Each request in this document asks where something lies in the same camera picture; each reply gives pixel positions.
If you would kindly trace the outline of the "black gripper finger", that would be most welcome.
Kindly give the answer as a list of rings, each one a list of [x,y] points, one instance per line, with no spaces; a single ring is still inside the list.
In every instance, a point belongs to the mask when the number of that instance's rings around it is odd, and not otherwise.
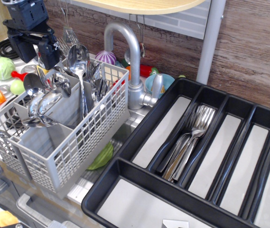
[[[38,44],[38,37],[26,34],[9,34],[7,33],[13,50],[18,54],[20,59],[28,63],[37,56],[37,52],[33,45]]]
[[[49,40],[40,41],[38,51],[46,70],[52,69],[60,61],[60,49],[57,40],[54,43]]]

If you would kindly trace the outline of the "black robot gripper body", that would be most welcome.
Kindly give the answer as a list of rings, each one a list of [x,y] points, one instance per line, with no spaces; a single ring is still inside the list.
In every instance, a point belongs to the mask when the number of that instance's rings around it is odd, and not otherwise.
[[[22,39],[33,44],[38,44],[41,35],[50,44],[54,44],[54,30],[47,25],[49,19],[45,4],[42,0],[3,0],[11,19],[3,21],[7,27],[8,38]]]

